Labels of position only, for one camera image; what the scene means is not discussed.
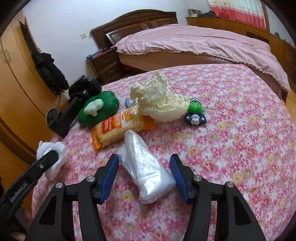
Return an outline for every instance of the wooden headboard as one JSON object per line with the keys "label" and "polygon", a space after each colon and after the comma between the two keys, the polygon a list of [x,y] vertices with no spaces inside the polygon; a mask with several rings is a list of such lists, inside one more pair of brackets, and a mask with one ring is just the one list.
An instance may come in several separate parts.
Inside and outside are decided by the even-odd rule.
{"label": "wooden headboard", "polygon": [[178,23],[176,12],[141,9],[121,15],[109,23],[92,29],[91,33],[99,48],[106,49],[130,34],[172,23]]}

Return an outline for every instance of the curtain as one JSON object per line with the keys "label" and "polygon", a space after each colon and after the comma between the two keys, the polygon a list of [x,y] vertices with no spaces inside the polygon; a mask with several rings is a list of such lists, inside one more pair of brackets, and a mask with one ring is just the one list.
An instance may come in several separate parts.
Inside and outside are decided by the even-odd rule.
{"label": "curtain", "polygon": [[208,0],[218,17],[266,29],[260,0]]}

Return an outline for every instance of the orange snack package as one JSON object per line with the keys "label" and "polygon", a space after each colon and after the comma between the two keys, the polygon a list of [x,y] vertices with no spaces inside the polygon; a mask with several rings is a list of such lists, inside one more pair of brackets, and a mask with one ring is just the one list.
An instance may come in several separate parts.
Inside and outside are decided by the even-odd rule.
{"label": "orange snack package", "polygon": [[92,128],[94,149],[98,150],[122,140],[127,130],[139,133],[143,130],[152,130],[154,127],[154,120],[150,116],[141,115],[137,106],[130,107]]}

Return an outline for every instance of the metal bolt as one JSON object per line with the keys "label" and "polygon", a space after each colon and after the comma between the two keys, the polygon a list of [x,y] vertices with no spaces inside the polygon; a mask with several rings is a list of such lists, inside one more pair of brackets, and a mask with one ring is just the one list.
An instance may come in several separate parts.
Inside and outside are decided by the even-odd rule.
{"label": "metal bolt", "polygon": [[56,188],[61,188],[64,184],[63,183],[57,183]]}
{"label": "metal bolt", "polygon": [[89,176],[86,180],[88,181],[88,182],[93,182],[94,180],[95,180],[96,178],[94,177],[94,176]]}
{"label": "metal bolt", "polygon": [[233,188],[234,187],[234,183],[233,182],[227,182],[226,186],[229,188]]}
{"label": "metal bolt", "polygon": [[193,177],[194,181],[200,182],[202,180],[202,177],[200,175],[196,175]]}

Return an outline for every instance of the wall outlet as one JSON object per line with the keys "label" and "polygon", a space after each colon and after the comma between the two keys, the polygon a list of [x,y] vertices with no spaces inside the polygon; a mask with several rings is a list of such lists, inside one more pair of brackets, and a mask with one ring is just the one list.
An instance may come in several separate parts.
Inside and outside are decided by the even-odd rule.
{"label": "wall outlet", "polygon": [[82,38],[82,39],[84,39],[84,38],[86,38],[86,34],[80,34],[80,37]]}

